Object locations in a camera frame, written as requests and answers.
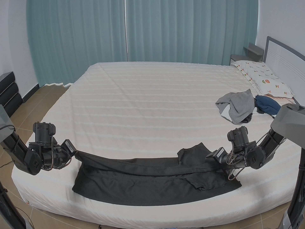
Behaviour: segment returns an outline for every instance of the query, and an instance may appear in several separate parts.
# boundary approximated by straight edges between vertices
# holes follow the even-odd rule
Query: white bed sheet
[[[251,89],[232,66],[189,63],[97,63],[63,94],[43,121],[54,123],[58,143],[70,139],[80,151],[115,158],[175,157],[200,142],[231,150],[216,100]],[[256,114],[245,125],[258,140],[272,118]],[[213,198],[167,206],[125,206],[82,197],[72,191],[80,161],[36,176],[16,167],[12,179],[23,200],[36,208],[121,228],[203,227],[231,223],[265,212],[292,198],[300,147],[287,140],[271,162],[245,169],[242,187]]]

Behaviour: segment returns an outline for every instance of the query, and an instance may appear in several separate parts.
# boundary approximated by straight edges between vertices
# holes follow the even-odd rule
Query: tiled floor
[[[48,110],[55,104],[60,96],[66,91],[63,86],[44,86],[40,88],[25,104],[22,104],[11,117],[12,122],[16,127],[16,132],[23,141],[27,141],[33,133],[32,126],[36,121],[41,121]],[[0,147],[0,166],[11,161],[10,156]],[[0,181],[9,192],[8,195],[13,204],[24,210],[30,216],[35,229],[98,229],[97,224],[77,220],[71,217],[60,216],[43,210],[31,207],[23,202],[21,196],[15,187],[11,174],[14,164],[9,164],[0,169]],[[289,206],[289,203],[283,204],[265,213],[237,221],[227,225],[205,227],[205,229],[262,229],[269,227],[276,229],[281,221],[281,218]],[[0,228],[9,229],[0,216]],[[104,229],[114,227],[102,226]],[[300,229],[305,229],[305,223],[300,226]]]

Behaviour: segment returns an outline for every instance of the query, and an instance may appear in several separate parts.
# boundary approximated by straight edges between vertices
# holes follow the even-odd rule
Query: white wall
[[[38,81],[28,45],[27,0],[0,0],[0,73],[13,71],[21,97]]]
[[[256,45],[264,50],[267,36],[305,55],[305,0],[259,0]]]

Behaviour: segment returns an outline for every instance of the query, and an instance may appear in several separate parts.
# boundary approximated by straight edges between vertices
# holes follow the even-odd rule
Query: gray headboard frame
[[[265,48],[265,53],[264,53],[264,57],[263,57],[263,62],[265,63],[266,62],[266,58],[267,58],[267,52],[268,52],[268,45],[269,45],[269,41],[272,41],[274,43],[276,43],[277,45],[287,49],[288,51],[292,52],[293,54],[295,54],[296,56],[298,56],[300,59],[304,60],[305,61],[305,56],[300,54],[298,51],[294,50],[293,48],[287,46],[286,44],[278,41],[278,40],[275,40],[274,38],[270,37],[270,36],[267,36],[267,41],[266,41],[266,48]]]

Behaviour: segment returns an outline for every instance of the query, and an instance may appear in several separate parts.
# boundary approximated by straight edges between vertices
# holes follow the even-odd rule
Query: teal curtain
[[[229,65],[255,43],[258,0],[126,0],[129,61]]]
[[[27,0],[38,83],[75,82],[97,62],[127,61],[124,0]]]

